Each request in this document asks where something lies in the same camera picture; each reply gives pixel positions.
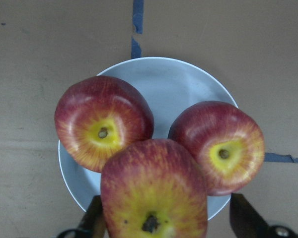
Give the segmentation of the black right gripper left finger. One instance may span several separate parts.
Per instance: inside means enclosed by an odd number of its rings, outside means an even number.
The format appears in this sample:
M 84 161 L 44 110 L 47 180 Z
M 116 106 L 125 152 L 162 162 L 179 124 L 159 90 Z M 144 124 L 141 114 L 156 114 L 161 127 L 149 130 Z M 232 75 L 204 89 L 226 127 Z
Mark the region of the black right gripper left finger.
M 57 235 L 57 238 L 103 238 L 106 224 L 100 195 L 94 196 L 79 225 L 67 229 Z

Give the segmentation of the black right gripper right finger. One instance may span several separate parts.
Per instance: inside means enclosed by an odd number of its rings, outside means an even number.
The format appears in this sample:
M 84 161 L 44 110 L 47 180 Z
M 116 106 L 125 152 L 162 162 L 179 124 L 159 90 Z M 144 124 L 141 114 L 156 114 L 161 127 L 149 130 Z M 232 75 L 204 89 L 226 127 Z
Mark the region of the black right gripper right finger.
M 298 238 L 288 227 L 269 225 L 240 193 L 231 195 L 229 222 L 238 238 Z

